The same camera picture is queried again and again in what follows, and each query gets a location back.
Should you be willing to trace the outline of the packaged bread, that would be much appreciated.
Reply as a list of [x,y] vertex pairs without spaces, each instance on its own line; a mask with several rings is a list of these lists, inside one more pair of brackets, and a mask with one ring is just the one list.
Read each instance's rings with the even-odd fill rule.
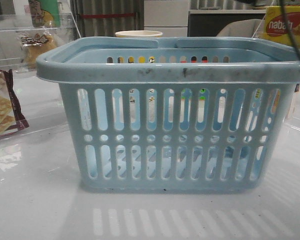
[[51,34],[36,33],[33,36],[22,35],[20,43],[25,50],[25,63],[29,69],[37,67],[37,57],[57,47],[57,42]]

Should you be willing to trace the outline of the clear acrylic shelf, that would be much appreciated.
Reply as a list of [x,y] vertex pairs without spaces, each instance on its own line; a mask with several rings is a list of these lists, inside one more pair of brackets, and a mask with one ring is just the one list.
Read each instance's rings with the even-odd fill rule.
[[[251,7],[253,9],[265,10],[265,17],[266,17],[267,8],[280,7],[285,25],[288,24],[288,18],[287,18],[287,13],[285,8],[292,7],[292,6],[300,6],[300,0],[253,0],[251,2]],[[292,44],[291,47],[293,47],[293,49],[297,52],[297,57],[300,58],[300,48],[297,45],[295,37],[289,28],[287,28],[286,30],[288,32],[288,36]],[[261,38],[262,33],[263,32],[258,32],[256,36]],[[288,123],[291,126],[300,129],[300,85],[299,84],[295,88],[295,93],[292,102],[290,104],[286,118],[288,119]]]
[[59,17],[59,27],[34,27],[30,15],[0,15],[0,70],[22,73],[36,69],[26,65],[26,52],[20,42],[23,35],[50,34],[57,47],[81,36],[71,13],[62,13]]

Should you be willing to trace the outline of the yellow popcorn paper cup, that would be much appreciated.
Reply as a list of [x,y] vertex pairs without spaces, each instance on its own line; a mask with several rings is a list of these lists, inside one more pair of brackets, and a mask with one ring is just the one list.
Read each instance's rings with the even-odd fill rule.
[[117,31],[115,36],[117,38],[158,38],[162,37],[163,33],[153,30],[126,30]]

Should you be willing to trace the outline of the light blue plastic basket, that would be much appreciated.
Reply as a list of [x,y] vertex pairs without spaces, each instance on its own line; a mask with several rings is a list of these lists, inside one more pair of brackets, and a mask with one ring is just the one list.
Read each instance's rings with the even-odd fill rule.
[[110,190],[255,188],[300,84],[292,47],[244,37],[84,37],[36,66],[82,181]]

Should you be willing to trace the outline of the brown cracker snack packet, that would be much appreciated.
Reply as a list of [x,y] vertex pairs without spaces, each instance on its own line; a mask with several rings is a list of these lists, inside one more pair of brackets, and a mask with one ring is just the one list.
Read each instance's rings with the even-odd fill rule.
[[0,137],[29,127],[14,91],[13,71],[0,70]]

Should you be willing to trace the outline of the white drawer cabinet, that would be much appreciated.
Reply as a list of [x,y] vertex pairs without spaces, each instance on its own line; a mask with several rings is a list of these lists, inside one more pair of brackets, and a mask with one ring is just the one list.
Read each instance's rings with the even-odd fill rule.
[[162,32],[164,37],[186,37],[189,11],[189,0],[145,0],[144,29]]

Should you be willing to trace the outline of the beige chair back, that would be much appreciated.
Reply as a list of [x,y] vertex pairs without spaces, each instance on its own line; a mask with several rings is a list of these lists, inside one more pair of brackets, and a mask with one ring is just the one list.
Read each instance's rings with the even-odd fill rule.
[[245,37],[253,38],[257,33],[263,32],[265,21],[262,19],[247,19],[227,24],[217,37]]

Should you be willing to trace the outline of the clear acrylic shelf right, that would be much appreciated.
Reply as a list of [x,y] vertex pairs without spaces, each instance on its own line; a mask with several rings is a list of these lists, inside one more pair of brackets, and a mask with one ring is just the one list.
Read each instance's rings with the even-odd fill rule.
[[[266,17],[267,8],[280,7],[285,25],[288,24],[288,18],[287,18],[287,13],[285,8],[292,7],[292,6],[300,6],[300,0],[253,0],[251,2],[251,7],[253,9],[265,10],[265,17]],[[287,28],[286,30],[288,32],[288,36],[292,44],[291,47],[293,47],[293,49],[297,52],[297,57],[300,58],[300,48],[297,45],[295,37],[289,28]],[[261,38],[262,33],[263,32],[258,32],[256,36]],[[292,102],[290,104],[286,118],[288,119],[288,123],[291,126],[300,129],[300,85],[299,84],[295,88],[295,93]]]

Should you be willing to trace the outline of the yellow nabati wafer box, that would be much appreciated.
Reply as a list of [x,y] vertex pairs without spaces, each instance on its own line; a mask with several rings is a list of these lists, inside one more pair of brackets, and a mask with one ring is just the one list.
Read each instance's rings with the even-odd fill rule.
[[291,46],[291,40],[287,29],[294,35],[295,41],[300,48],[300,6],[287,6],[287,25],[279,6],[268,7],[265,14],[264,29],[260,37],[265,40]]

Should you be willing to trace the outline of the clear acrylic shelf left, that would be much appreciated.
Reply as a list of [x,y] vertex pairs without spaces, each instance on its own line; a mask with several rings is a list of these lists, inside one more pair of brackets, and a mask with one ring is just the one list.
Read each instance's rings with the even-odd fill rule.
[[0,70],[22,73],[36,69],[26,65],[26,52],[20,42],[23,35],[50,34],[57,47],[81,36],[71,13],[62,13],[59,17],[59,27],[34,27],[30,15],[0,15]]

